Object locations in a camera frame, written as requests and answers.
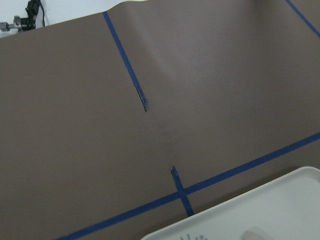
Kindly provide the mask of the cream bear serving tray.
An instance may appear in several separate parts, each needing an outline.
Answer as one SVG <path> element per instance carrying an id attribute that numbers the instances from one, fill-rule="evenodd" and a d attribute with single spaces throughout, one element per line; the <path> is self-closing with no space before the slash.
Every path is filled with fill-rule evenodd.
<path id="1" fill-rule="evenodd" d="M 305 166 L 178 221 L 145 240 L 318 240 L 320 171 Z"/>

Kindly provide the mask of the black tripod stand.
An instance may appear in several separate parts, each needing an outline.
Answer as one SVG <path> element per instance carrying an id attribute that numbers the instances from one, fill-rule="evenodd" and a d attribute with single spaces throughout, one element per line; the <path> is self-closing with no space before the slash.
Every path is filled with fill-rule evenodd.
<path id="1" fill-rule="evenodd" d="M 40 0 L 29 0 L 25 11 L 27 13 L 27 17 L 19 17 L 18 15 L 14 16 L 13 23 L 9 24 L 8 22 L 0 23 L 0 31 L 1 32 L 10 32 L 13 29 L 16 29 L 18 32 L 26 32 L 30 30 L 34 30 L 37 27 L 36 17 L 39 14 L 39 10 L 42 12 L 42 27 L 46 26 L 45 22 L 45 10 L 43 4 Z"/>

